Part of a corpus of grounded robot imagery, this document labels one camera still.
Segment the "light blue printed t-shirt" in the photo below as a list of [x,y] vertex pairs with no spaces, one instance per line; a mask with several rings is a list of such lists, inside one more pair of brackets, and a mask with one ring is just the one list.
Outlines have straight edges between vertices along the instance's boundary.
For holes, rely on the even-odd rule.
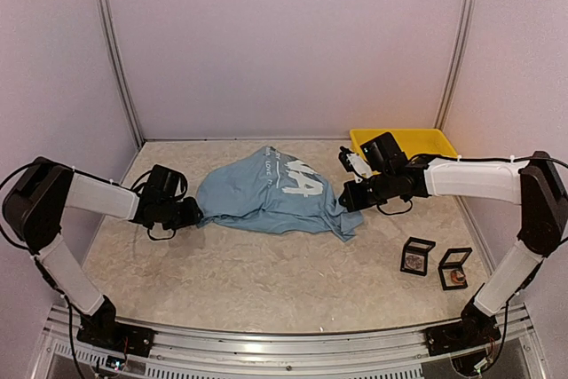
[[339,204],[330,182],[293,155],[264,146],[252,155],[211,171],[196,201],[210,223],[245,231],[283,234],[331,232],[346,242],[363,215]]

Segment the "black brooch display box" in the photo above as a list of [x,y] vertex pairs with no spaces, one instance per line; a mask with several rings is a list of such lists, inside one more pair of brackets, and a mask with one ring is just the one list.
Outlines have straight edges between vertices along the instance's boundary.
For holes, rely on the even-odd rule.
[[409,237],[402,249],[399,270],[404,273],[425,277],[428,273],[429,253],[435,247],[435,241]]

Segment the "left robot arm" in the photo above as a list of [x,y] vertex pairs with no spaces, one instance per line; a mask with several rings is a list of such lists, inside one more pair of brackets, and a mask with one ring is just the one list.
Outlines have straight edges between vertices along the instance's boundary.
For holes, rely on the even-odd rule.
[[2,202],[2,216],[50,286],[80,315],[79,339],[113,348],[133,329],[116,319],[116,308],[88,278],[63,237],[70,210],[113,217],[152,231],[198,225],[203,213],[188,195],[186,177],[159,164],[128,187],[74,167],[38,157],[6,178],[13,182]]

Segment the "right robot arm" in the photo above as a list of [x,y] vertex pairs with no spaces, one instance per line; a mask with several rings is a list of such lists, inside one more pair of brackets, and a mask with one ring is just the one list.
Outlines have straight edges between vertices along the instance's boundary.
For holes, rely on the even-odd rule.
[[564,244],[567,191],[560,161],[537,151],[528,157],[462,158],[442,154],[407,156],[389,132],[367,141],[356,154],[342,147],[338,159],[355,178],[339,202],[348,211],[380,207],[392,198],[464,196],[505,201],[521,208],[517,240],[488,281],[468,301],[461,317],[427,328],[431,355],[468,349],[504,334],[496,315],[526,288],[542,262]]

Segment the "black box with orange brooch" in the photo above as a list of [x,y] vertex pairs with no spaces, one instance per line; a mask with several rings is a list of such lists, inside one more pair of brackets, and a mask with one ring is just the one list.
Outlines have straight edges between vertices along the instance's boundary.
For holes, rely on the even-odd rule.
[[450,248],[438,264],[438,275],[444,291],[467,288],[467,276],[463,266],[472,253],[472,248]]

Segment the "yellow plastic tray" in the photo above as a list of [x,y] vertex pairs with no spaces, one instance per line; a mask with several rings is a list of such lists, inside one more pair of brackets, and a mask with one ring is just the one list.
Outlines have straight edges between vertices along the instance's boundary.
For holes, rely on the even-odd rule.
[[415,154],[441,154],[452,158],[458,156],[445,134],[437,129],[351,129],[350,150],[363,157],[361,146],[385,132],[394,137],[408,158]]

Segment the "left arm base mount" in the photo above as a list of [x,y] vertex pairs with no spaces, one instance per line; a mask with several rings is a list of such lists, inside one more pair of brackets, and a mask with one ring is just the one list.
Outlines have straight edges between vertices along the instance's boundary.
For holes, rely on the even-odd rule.
[[82,343],[109,351],[148,358],[154,344],[155,332],[124,323],[115,323],[110,334],[81,326],[77,338]]

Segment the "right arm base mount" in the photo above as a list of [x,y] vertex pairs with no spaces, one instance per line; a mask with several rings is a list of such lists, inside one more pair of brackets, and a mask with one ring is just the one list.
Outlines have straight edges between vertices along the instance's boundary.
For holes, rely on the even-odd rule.
[[431,357],[463,351],[501,339],[501,331],[497,326],[490,326],[481,331],[476,328],[467,331],[460,321],[426,328],[424,334]]

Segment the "aluminium front rail frame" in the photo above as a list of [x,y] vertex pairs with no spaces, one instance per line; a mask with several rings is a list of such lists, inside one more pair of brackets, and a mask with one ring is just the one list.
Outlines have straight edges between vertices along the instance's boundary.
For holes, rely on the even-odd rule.
[[145,357],[70,339],[79,318],[53,306],[27,378],[457,378],[457,367],[484,355],[483,378],[548,378],[550,373],[528,311],[500,313],[504,344],[486,343],[431,355],[426,325],[365,332],[259,334],[213,331],[127,320],[154,332]]

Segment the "right aluminium corner post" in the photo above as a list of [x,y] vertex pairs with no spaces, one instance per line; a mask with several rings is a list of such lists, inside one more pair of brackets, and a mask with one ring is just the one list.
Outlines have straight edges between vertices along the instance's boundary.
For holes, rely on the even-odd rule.
[[461,9],[458,20],[458,28],[454,39],[454,47],[450,58],[449,69],[447,72],[442,98],[440,100],[434,128],[443,131],[449,118],[451,105],[454,100],[456,86],[462,69],[469,30],[474,15],[476,0],[461,0]]

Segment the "aluminium corner post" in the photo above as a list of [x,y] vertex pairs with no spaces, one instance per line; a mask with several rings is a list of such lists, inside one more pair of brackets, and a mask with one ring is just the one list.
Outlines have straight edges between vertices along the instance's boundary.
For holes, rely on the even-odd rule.
[[118,90],[119,100],[126,118],[130,134],[134,140],[137,150],[140,150],[146,142],[138,113],[136,111],[133,98],[130,94],[125,69],[122,61],[122,55],[114,28],[114,19],[110,0],[96,0],[99,10],[99,18],[102,33],[106,42],[107,55],[110,67],[114,76],[116,88]]
[[476,0],[461,0],[461,9],[458,20],[458,28],[454,39],[454,47],[450,58],[449,69],[447,72],[442,98],[440,100],[434,128],[443,131],[449,118],[451,105],[454,100],[456,86],[462,69],[469,30],[474,15]]

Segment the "left aluminium corner post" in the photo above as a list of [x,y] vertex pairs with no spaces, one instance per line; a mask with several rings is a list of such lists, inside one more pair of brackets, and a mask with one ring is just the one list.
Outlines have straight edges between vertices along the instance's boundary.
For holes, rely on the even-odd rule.
[[130,94],[125,69],[122,61],[122,55],[114,28],[114,19],[110,0],[96,0],[99,10],[99,18],[102,33],[106,42],[107,55],[110,67],[114,76],[116,88],[118,90],[119,100],[126,118],[130,134],[134,140],[137,150],[140,150],[146,142],[138,113],[136,111],[133,98]]

